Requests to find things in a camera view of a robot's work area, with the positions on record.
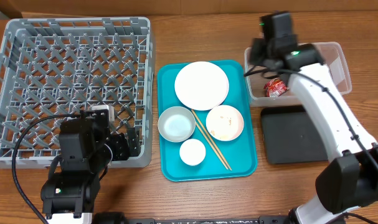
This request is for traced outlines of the snack wrapper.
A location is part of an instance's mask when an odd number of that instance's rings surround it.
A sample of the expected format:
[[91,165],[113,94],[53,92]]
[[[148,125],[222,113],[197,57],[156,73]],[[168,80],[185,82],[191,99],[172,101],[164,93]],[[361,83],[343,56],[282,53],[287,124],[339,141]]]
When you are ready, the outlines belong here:
[[265,84],[264,90],[266,97],[278,97],[286,93],[288,91],[288,87],[281,79],[274,78]]

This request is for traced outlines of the pale green cup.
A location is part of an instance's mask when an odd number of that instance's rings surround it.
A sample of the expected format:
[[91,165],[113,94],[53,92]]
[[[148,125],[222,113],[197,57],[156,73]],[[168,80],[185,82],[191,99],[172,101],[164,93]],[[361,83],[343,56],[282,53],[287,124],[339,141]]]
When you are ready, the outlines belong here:
[[183,163],[189,166],[197,166],[205,159],[205,145],[198,139],[188,139],[182,143],[179,156]]

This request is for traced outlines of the pink bowl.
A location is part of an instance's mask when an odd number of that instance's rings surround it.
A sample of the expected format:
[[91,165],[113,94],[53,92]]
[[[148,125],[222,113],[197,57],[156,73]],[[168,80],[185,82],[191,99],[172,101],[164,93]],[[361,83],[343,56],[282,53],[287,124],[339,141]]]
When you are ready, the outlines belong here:
[[213,138],[219,141],[232,141],[243,131],[243,116],[233,106],[219,105],[209,111],[206,128]]

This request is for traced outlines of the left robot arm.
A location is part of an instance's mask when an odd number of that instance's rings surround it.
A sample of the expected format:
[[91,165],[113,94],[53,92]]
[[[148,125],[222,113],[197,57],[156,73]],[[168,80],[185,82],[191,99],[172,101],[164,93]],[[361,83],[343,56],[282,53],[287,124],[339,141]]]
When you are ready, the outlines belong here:
[[105,118],[77,118],[60,126],[61,153],[51,163],[41,189],[48,223],[91,223],[100,181],[112,161],[139,151],[138,132],[112,134]]

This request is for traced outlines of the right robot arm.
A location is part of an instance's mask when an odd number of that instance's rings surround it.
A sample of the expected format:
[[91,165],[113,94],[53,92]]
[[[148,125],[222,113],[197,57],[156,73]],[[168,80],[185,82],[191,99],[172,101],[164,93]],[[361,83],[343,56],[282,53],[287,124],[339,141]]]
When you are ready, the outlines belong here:
[[357,120],[313,44],[299,44],[291,15],[260,18],[263,37],[253,41],[249,75],[279,78],[299,99],[325,146],[329,164],[316,178],[316,195],[284,223],[337,223],[378,201],[378,142]]

